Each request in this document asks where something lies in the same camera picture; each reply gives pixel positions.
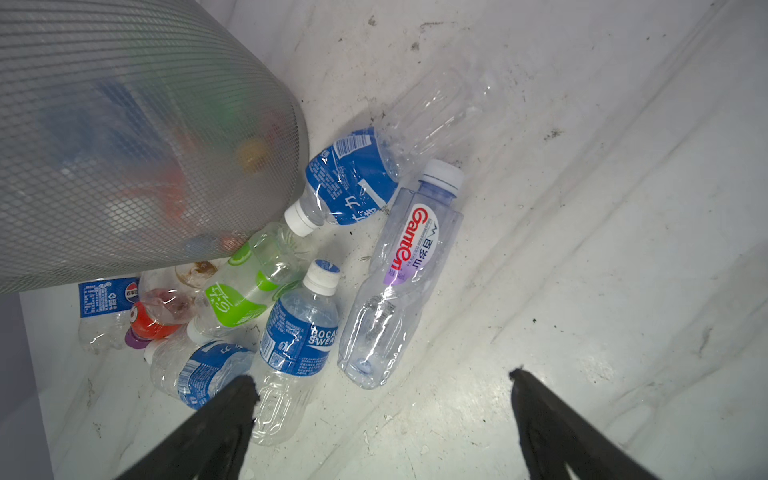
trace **wire mesh basket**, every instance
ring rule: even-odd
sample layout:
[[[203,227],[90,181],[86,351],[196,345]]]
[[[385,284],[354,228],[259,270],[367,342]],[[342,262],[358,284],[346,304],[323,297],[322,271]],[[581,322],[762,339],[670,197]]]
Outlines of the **wire mesh basket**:
[[[307,157],[291,94],[197,3],[0,2],[0,293],[225,257]]]

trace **water bottle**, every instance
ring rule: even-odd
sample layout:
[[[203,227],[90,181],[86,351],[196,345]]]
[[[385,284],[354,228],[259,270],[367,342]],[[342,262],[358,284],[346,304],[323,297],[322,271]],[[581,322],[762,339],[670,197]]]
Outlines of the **water bottle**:
[[[372,127],[314,157],[305,170],[304,194],[289,211],[320,226],[349,225],[384,208],[415,167],[450,151],[498,110],[497,83],[484,68],[433,69]]]
[[[451,209],[463,173],[431,160],[417,191],[401,189],[339,342],[339,368],[358,386],[384,385],[419,325],[463,215]]]
[[[131,307],[138,300],[139,277],[117,276],[78,284],[78,338],[86,352],[121,349],[131,323]]]
[[[143,349],[192,320],[197,314],[194,299],[216,271],[211,262],[196,262],[142,273],[139,301],[131,309],[125,343]]]
[[[284,223],[269,223],[256,232],[195,299],[197,317],[187,325],[189,337],[202,345],[227,336],[295,287],[314,255],[304,237],[315,229],[286,212]]]
[[[180,331],[144,349],[150,378],[160,391],[199,409],[253,364],[253,352],[214,340],[198,346]]]
[[[299,428],[339,328],[332,298],[339,275],[336,265],[315,260],[303,285],[272,309],[250,373],[261,398],[251,434],[259,445],[284,442]]]

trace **gray wall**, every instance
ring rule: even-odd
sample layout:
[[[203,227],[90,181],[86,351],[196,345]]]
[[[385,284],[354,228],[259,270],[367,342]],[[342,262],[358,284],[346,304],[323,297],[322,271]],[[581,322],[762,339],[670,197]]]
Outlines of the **gray wall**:
[[[18,294],[0,295],[0,468],[8,479],[53,479]]]

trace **white bottle cap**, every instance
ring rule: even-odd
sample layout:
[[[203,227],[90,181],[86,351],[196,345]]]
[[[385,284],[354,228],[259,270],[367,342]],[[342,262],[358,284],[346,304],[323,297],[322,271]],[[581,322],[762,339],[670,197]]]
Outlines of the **white bottle cap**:
[[[205,345],[206,343],[215,340],[212,336],[208,336],[205,333],[202,333],[199,328],[197,328],[197,318],[194,317],[188,324],[187,324],[187,336],[190,337],[190,340],[195,342],[197,345]]]
[[[318,295],[331,296],[336,293],[341,270],[327,260],[314,260],[304,276],[304,286]]]
[[[147,345],[147,348],[144,349],[144,359],[147,360],[147,363],[152,365],[152,357],[154,356],[155,351],[157,348],[166,343],[166,339],[159,339],[159,340],[152,340],[149,342],[149,345]]]
[[[422,182],[447,190],[455,197],[464,182],[464,172],[451,164],[433,158],[427,162],[422,174]]]
[[[320,228],[320,225],[315,225],[315,223],[304,213],[298,200],[288,207],[288,210],[286,210],[283,217],[286,219],[288,227],[299,237],[306,237]]]

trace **purple bottle cap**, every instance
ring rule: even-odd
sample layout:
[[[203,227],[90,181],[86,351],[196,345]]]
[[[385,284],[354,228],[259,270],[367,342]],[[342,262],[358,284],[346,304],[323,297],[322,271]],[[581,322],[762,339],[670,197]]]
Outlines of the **purple bottle cap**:
[[[143,339],[139,335],[136,335],[136,332],[134,332],[134,329],[132,328],[129,328],[125,333],[125,344],[132,349],[141,350],[146,348],[151,341],[152,340]]]

